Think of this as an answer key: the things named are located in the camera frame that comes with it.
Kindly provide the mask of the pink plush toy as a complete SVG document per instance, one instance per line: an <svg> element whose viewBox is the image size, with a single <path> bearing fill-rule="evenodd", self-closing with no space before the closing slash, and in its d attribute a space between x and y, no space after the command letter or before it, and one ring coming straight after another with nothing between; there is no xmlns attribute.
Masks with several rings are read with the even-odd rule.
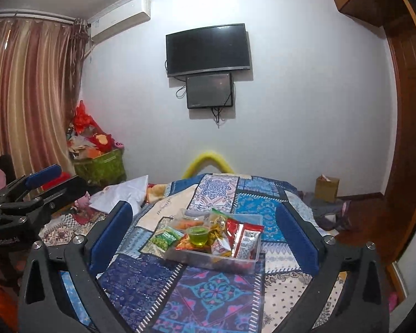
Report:
<svg viewBox="0 0 416 333"><path fill-rule="evenodd" d="M74 201L74 207L79 211L86 210L90 205L91 195L89 192L86 192L81 198L78 198Z"/></svg>

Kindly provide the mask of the white pillow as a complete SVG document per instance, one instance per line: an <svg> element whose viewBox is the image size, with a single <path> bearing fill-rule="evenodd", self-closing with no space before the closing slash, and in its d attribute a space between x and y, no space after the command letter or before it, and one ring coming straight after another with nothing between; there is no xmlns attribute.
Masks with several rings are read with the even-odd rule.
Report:
<svg viewBox="0 0 416 333"><path fill-rule="evenodd" d="M129 203L133 216L136 216L146 199L148 182L149 176L144 175L123 183L107 186L90 197L89 207L96 211L110 213L120 201L124 201Z"/></svg>

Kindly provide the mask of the brown wooden door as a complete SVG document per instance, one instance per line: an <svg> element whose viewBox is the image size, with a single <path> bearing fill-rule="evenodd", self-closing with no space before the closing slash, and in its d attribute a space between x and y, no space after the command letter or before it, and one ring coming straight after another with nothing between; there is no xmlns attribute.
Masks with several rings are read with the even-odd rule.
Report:
<svg viewBox="0 0 416 333"><path fill-rule="evenodd" d="M385 25L397 89L395 153L385 199L392 215L387 263L404 254L416 232L416 0L400 0L404 15Z"/></svg>

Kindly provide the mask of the green snack packet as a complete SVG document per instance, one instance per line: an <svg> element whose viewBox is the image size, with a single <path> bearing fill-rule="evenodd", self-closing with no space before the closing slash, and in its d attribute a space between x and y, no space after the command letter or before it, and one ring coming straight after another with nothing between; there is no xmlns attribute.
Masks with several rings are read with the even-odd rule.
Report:
<svg viewBox="0 0 416 333"><path fill-rule="evenodd" d="M173 244L176 244L184 236L184 233L173 228L172 226L166 226L160 229L152 235L149 242L157 247L161 252L165 253Z"/></svg>

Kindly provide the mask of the striped brown curtain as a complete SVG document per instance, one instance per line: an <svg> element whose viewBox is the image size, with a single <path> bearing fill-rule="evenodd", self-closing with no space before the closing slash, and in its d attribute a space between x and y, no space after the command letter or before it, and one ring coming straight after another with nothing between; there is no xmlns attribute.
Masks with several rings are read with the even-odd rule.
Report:
<svg viewBox="0 0 416 333"><path fill-rule="evenodd" d="M0 19L0 157L17 176L53 164L72 174L66 132L78 102L88 28Z"/></svg>

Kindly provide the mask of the brown cardboard box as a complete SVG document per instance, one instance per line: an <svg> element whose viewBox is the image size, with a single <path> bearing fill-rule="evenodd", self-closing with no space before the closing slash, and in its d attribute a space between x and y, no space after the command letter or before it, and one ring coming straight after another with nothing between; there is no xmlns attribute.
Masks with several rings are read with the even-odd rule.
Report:
<svg viewBox="0 0 416 333"><path fill-rule="evenodd" d="M321 175L316 179L314 195L316 198L326 202L335 202L340 179Z"/></svg>

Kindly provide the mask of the orange fried snack bag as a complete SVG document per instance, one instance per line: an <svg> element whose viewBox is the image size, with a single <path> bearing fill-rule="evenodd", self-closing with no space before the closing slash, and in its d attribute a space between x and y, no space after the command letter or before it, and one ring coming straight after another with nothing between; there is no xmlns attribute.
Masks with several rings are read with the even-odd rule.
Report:
<svg viewBox="0 0 416 333"><path fill-rule="evenodd" d="M190 218L181 218L174 219L172 226L174 229L179 231L186 231L187 229L193 228L195 226L202 226L204 224L203 219L190 219Z"/></svg>

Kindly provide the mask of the red white snack packet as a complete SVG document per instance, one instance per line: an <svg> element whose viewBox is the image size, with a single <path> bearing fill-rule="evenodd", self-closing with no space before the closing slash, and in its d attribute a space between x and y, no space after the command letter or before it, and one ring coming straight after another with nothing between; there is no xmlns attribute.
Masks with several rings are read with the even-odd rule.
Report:
<svg viewBox="0 0 416 333"><path fill-rule="evenodd" d="M262 225L228 218L225 232L230 242L231 256L235 259L252 259L263 231Z"/></svg>

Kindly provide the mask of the clear plastic storage bin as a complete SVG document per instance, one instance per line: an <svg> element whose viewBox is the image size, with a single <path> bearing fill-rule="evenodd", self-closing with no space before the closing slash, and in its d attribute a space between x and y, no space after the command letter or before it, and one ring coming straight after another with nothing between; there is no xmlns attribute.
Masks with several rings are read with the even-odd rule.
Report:
<svg viewBox="0 0 416 333"><path fill-rule="evenodd" d="M231 256L230 242L225 229L228 218L242 223L264 226L262 217L248 213L222 213L216 209L210 211L182 210L165 227L172 226L174 219L181 218L203 219L205 222L203 226L209 228L208 242L203 247L196 247L191 244L186 232L187 230L181 231L184 233L183 238L163 253L165 259L197 268L235 274L254 274L258 271L261 242L264 232L258 241L252 259L247 260L235 259Z"/></svg>

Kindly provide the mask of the green jelly cup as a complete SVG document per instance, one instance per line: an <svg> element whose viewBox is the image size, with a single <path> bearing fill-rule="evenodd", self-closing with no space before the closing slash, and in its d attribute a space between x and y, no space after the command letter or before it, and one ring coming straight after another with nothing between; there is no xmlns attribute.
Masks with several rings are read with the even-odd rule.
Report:
<svg viewBox="0 0 416 333"><path fill-rule="evenodd" d="M191 244L203 247L208 242L209 228L207 226L192 226L187 229Z"/></svg>

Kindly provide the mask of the patchwork blue bed quilt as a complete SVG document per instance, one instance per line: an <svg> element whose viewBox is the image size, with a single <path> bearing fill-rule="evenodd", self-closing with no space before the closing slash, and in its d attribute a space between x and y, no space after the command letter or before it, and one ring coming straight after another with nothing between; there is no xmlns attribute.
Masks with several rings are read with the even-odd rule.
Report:
<svg viewBox="0 0 416 333"><path fill-rule="evenodd" d="M201 174L157 185L139 177L56 214L40 230L42 242L58 246L89 234L120 201L133 217L97 281L132 332L273 332L312 280L276 218L294 210L312 223L313 211L293 185L266 177ZM226 256L220 240L204 249L188 238L169 241L201 220L213 226L225 217L263 226L248 259Z"/></svg>

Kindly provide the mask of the yellow curved tube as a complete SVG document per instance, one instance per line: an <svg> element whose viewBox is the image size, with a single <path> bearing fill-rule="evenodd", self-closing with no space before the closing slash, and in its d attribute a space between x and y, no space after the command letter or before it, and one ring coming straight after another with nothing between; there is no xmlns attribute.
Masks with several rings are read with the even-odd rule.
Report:
<svg viewBox="0 0 416 333"><path fill-rule="evenodd" d="M221 173L233 174L234 170L220 154L214 151L205 151L199 154L186 168L182 179L196 176L208 165L216 167Z"/></svg>

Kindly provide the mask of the white air conditioner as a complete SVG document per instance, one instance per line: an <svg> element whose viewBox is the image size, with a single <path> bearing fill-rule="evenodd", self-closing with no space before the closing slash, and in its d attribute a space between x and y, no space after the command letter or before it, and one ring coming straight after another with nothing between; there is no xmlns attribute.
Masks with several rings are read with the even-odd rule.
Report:
<svg viewBox="0 0 416 333"><path fill-rule="evenodd" d="M90 37L94 44L99 44L150 19L149 0L132 0L92 22Z"/></svg>

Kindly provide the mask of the small black wall monitor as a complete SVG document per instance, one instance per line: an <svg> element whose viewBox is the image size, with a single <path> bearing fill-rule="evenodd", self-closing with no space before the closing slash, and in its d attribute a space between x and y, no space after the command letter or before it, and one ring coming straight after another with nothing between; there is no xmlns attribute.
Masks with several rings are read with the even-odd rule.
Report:
<svg viewBox="0 0 416 333"><path fill-rule="evenodd" d="M199 74L186 77L188 109L232 107L234 104L231 73Z"/></svg>

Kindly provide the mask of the large black wall television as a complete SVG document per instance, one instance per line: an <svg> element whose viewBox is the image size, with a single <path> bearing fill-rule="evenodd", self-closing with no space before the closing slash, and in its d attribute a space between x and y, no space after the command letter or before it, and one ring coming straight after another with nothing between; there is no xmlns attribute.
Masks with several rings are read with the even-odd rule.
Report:
<svg viewBox="0 0 416 333"><path fill-rule="evenodd" d="M207 26L166 36L168 77L251 69L246 26Z"/></svg>

